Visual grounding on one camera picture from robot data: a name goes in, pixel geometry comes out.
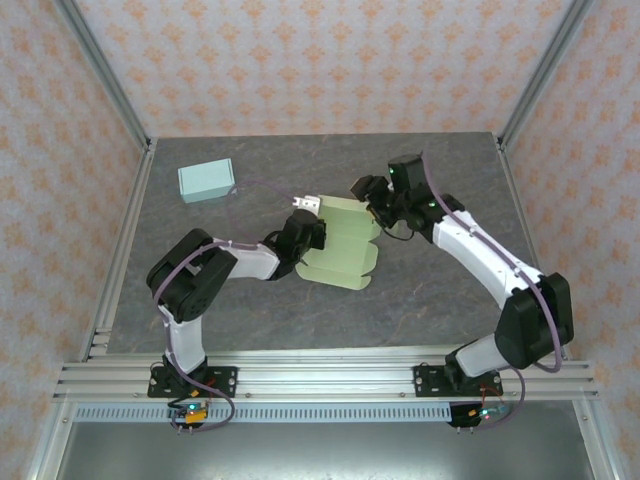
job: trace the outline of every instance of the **gray floor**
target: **gray floor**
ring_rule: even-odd
[[[231,198],[185,204],[177,169],[231,157],[236,181],[260,179],[297,196],[350,197],[366,174],[422,149],[440,190],[456,196],[499,242],[531,261],[490,133],[273,136],[162,139],[145,192],[109,353],[160,352],[161,322],[145,285],[149,269],[189,230],[257,241],[280,228],[292,208],[263,187]],[[362,291],[314,284],[295,273],[278,282],[231,280],[203,322],[209,350],[372,347],[461,343],[493,331],[499,310],[455,260],[421,237],[374,241],[378,265]]]
[[[60,480],[592,479],[571,402],[527,402],[493,430],[444,423],[76,424]]]

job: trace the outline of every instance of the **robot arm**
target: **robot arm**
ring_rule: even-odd
[[[367,210],[382,228],[404,220],[411,230],[451,254],[484,285],[502,310],[495,333],[446,357],[445,375],[456,391],[487,372],[508,366],[526,368],[553,351],[549,326],[522,273],[540,289],[561,344],[573,339],[569,286],[561,275],[546,277],[516,258],[484,232],[460,202],[443,195],[456,218],[471,226],[470,231],[463,228],[436,201],[420,156],[404,155],[391,160],[389,174],[391,184],[384,177],[369,175],[356,181],[351,192],[368,203]],[[480,240],[480,234],[516,265],[515,272]]]
[[[291,273],[309,249],[324,249],[325,223],[317,217],[320,199],[297,198],[294,205],[298,208],[282,230],[270,233],[257,245],[223,242],[204,230],[194,229],[149,272],[147,285],[155,296],[160,285],[184,259],[205,245],[217,244],[180,270],[160,296],[160,309],[169,322],[175,360],[194,380],[202,382],[207,368],[202,346],[202,315],[226,280],[278,280]],[[175,381],[184,384],[168,350],[163,363]]]

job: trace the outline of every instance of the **wire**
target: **wire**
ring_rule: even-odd
[[[493,423],[489,423],[488,425],[479,425],[477,427],[474,427],[474,430],[489,430],[489,429],[495,428],[495,427],[497,427],[499,425],[504,425],[505,423],[510,422],[513,419],[513,417],[522,408],[522,405],[524,404],[524,396],[526,394],[526,386],[525,386],[525,382],[524,382],[524,377],[522,376],[522,373],[520,372],[520,370],[517,370],[517,369],[515,369],[513,367],[509,367],[509,369],[513,370],[514,372],[516,372],[516,375],[520,379],[520,386],[521,386],[522,391],[520,393],[520,399],[518,400],[518,403],[516,404],[515,407],[513,407],[513,409],[507,415],[505,415],[501,419],[499,419],[499,420],[497,420],[497,421],[495,421]]]
[[[504,400],[502,399],[502,395],[500,394],[500,392],[499,392],[499,391],[497,391],[497,390],[496,390],[495,388],[493,388],[493,387],[488,387],[488,386],[486,386],[486,385],[482,385],[481,387],[482,387],[482,388],[484,388],[484,389],[485,389],[485,391],[486,391],[486,390],[489,390],[491,393],[493,393],[496,397],[498,397],[498,400],[500,400],[500,402],[504,405]],[[483,395],[483,398],[486,398],[485,393],[486,393],[486,392],[483,392],[483,394],[482,394],[482,395]]]
[[[180,398],[176,398],[175,400],[171,400],[169,403],[167,403],[167,407],[169,408],[183,408],[182,405],[178,405],[180,402],[184,402],[185,400],[192,398],[191,395],[185,395],[183,397]]]
[[[152,375],[153,375],[153,367],[155,367],[156,365],[164,365],[164,363],[162,363],[162,362],[153,362],[151,365],[149,365],[149,371],[151,372]]]
[[[400,238],[400,237],[396,237],[395,235],[393,235],[392,233],[388,232],[386,228],[382,229],[382,232],[391,237],[391,238],[395,238],[396,240],[400,240],[402,242],[408,242],[409,240],[411,240],[413,238],[413,236],[416,234],[416,232],[414,232],[413,230],[411,231],[411,235],[408,238]]]
[[[266,244],[270,243],[275,237],[277,237],[281,233],[282,233],[282,230],[275,230],[275,231],[271,232],[269,235],[267,235],[266,237],[264,237],[264,240],[262,242],[260,242],[260,243],[266,245]]]
[[[164,326],[164,332],[165,332],[166,343],[167,343],[167,354],[168,354],[167,356],[169,357],[169,360],[171,360],[171,364],[175,367],[176,371],[178,372],[178,375],[180,375],[185,381],[197,387],[199,390],[204,390],[205,392],[213,393],[214,395],[217,395],[218,397],[223,398],[231,407],[231,412],[229,413],[227,418],[217,423],[212,423],[209,425],[202,426],[196,429],[195,430],[196,432],[205,432],[205,431],[213,430],[214,428],[220,428],[226,425],[234,417],[236,413],[236,406],[233,403],[233,400],[231,400],[231,398],[229,398],[229,396],[226,393],[218,390],[217,388],[209,387],[203,383],[200,383],[192,379],[184,370],[182,370],[182,367],[180,366],[180,364],[178,363],[178,360],[176,359],[175,352],[173,351],[173,343],[171,341],[171,325],[170,325],[169,317],[160,308],[160,298],[162,297],[162,294],[166,290],[167,286],[173,281],[173,279],[178,275],[178,273],[180,273],[180,271],[183,268],[185,268],[194,258],[199,257],[204,252],[207,252],[213,248],[219,247],[221,245],[230,245],[230,244],[231,242],[213,241],[212,243],[204,245],[198,248],[197,250],[195,250],[194,252],[192,252],[191,254],[189,254],[185,259],[183,259],[176,266],[176,268],[174,268],[171,271],[171,273],[169,273],[169,275],[167,275],[167,277],[160,284],[160,286],[158,287],[158,290],[156,290],[156,293],[153,296],[153,302],[155,303],[156,308],[158,309],[158,311],[160,312],[163,318],[162,324]],[[243,250],[255,250],[257,248],[256,245],[237,245],[236,244],[235,246],[236,248],[241,248]],[[173,428],[175,428],[179,432],[181,428],[179,428],[175,422],[176,416],[177,416],[177,413],[174,414],[174,416],[172,417],[171,425],[173,426]]]
[[[549,325],[549,331],[551,332],[551,339],[553,341],[553,351],[555,354],[555,365],[553,367],[547,367],[545,365],[540,364],[539,362],[535,362],[534,365],[536,365],[541,370],[544,370],[545,372],[549,372],[549,373],[556,373],[560,371],[560,368],[562,367],[562,352],[560,350],[560,337],[558,336],[558,329],[556,327],[555,321],[553,320],[553,315],[551,314],[549,305],[547,305],[547,301],[544,299],[544,297],[540,293],[540,290],[538,289],[536,284],[533,282],[533,280],[531,280],[527,274],[525,274],[522,270],[520,270],[518,266],[513,262],[513,260],[511,260],[511,258],[509,258],[508,255],[505,255],[504,252],[502,252],[502,250],[494,242],[489,240],[489,238],[487,238],[485,235],[483,235],[478,231],[471,232],[471,226],[468,225],[464,220],[462,220],[460,217],[458,217],[455,213],[451,211],[449,206],[445,203],[445,201],[442,199],[437,189],[435,188],[433,176],[431,175],[431,171],[429,170],[429,164],[428,164],[427,158],[425,157],[424,151],[420,154],[420,157],[422,158],[422,166],[424,168],[424,174],[427,180],[427,185],[429,186],[431,193],[436,199],[436,202],[438,202],[438,205],[440,205],[440,208],[442,208],[442,210],[444,210],[445,213],[449,215],[458,225],[464,228],[467,232],[472,233],[472,235],[477,237],[482,243],[484,243],[487,247],[489,247],[489,249],[493,251],[493,253],[495,253],[498,257],[500,257],[500,259],[504,261],[511,270],[513,270],[516,276],[519,276],[524,280],[524,282],[533,292],[533,295],[536,297],[536,300],[538,301],[540,308],[542,308],[542,313],[544,314],[544,318],[546,319],[547,324]]]
[[[176,418],[178,417],[178,415],[182,415],[185,414],[189,411],[188,407],[180,407],[177,408],[176,410],[173,411],[173,413],[171,414],[171,426],[178,431],[178,433],[180,433],[182,431],[182,425],[178,425],[176,422]],[[202,428],[204,427],[200,427],[198,429],[196,429],[196,432],[199,432]]]
[[[239,188],[242,187],[248,187],[248,186],[253,186],[253,185],[260,185],[263,187],[267,187],[271,190],[273,190],[274,192],[276,192],[278,195],[280,195],[282,198],[285,198],[287,200],[289,200],[291,203],[294,203],[296,201],[296,199],[283,192],[282,190],[280,190],[278,187],[275,187],[267,182],[263,182],[261,180],[244,180],[242,182],[238,182],[236,183],[232,189],[229,191],[229,194],[227,194],[227,196],[225,197],[225,202],[224,202],[224,207],[227,213],[227,221],[229,222],[230,225],[233,226],[233,228],[236,230],[236,232],[238,232],[240,235],[242,235],[245,238],[250,238],[251,236],[249,234],[247,234],[246,232],[242,231],[242,229],[238,226],[238,222],[233,218],[233,215],[231,213],[231,193],[232,192],[237,192]]]
[[[209,380],[206,385],[207,387],[212,386],[214,383],[216,383],[216,377],[212,377],[211,380]],[[209,392],[209,402],[213,401],[213,393]]]

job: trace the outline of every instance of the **light green cloth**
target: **light green cloth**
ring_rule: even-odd
[[[324,250],[309,250],[296,265],[301,278],[351,290],[362,290],[371,282],[378,247],[371,240],[380,227],[366,211],[366,204],[347,198],[320,195],[319,218],[327,224]]]

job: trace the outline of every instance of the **metal mounting plate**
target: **metal mounting plate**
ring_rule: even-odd
[[[489,372],[477,378],[477,382],[459,391],[453,389],[444,374],[444,366],[418,365],[413,367],[413,386],[416,397],[480,397],[481,385],[486,385],[502,395],[502,380],[497,372]],[[491,390],[484,392],[487,397],[497,396]]]
[[[238,381],[237,367],[207,367],[204,378],[206,379],[204,383],[215,379],[211,387],[231,398],[235,397]],[[207,392],[199,391],[202,396],[208,396]],[[179,398],[185,396],[185,388],[169,374],[164,365],[158,365],[151,370],[147,396],[149,398]]]

